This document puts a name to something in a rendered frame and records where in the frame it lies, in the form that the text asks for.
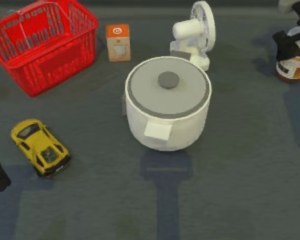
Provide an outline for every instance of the car rear bumper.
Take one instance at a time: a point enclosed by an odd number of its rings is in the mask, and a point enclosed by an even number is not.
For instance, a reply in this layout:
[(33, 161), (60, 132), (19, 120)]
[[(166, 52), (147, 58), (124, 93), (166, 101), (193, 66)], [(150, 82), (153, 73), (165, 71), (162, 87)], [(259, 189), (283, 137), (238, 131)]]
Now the car rear bumper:
[(49, 167), (45, 170), (43, 174), (44, 177), (49, 177), (51, 175), (57, 174), (64, 170), (70, 163), (71, 157), (67, 155), (64, 159), (62, 159), (57, 165)]

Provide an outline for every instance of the yellow toy car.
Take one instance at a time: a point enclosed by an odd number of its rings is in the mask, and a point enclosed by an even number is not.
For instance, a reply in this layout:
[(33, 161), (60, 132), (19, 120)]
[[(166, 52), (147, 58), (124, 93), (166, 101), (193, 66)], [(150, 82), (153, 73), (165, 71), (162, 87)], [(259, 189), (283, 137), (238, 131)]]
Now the yellow toy car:
[(40, 177), (51, 177), (70, 163), (69, 151), (37, 119), (19, 122), (12, 129), (11, 138)]

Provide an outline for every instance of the lid knob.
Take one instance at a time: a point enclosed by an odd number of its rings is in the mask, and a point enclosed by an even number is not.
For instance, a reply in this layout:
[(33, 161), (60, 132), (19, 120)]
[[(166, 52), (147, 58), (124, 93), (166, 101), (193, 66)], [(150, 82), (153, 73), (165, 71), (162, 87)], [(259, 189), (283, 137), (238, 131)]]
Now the lid knob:
[(172, 71), (165, 71), (159, 75), (158, 83), (164, 89), (173, 89), (179, 83), (179, 76)]

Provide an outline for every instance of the pot handle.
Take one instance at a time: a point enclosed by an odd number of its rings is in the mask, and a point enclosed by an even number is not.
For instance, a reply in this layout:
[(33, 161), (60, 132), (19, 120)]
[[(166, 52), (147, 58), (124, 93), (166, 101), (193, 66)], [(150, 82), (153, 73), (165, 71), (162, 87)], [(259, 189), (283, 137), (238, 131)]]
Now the pot handle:
[(172, 126), (172, 124), (157, 123), (149, 120), (146, 123), (143, 135), (148, 138), (153, 138), (167, 142), (170, 138)]

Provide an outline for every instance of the car windshield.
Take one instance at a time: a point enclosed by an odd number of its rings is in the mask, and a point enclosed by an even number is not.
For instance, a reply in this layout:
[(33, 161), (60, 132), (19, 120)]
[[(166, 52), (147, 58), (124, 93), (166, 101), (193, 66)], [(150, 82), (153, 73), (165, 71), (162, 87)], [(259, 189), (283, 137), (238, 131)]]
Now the car windshield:
[(48, 164), (53, 163), (59, 157), (58, 153), (51, 146), (49, 146), (46, 150), (42, 151), (41, 156), (43, 157), (44, 161)]
[(38, 132), (40, 130), (39, 125), (37, 123), (31, 124), (30, 126), (27, 126), (26, 128), (22, 129), (17, 137), (20, 139), (27, 139), (30, 137), (32, 134)]

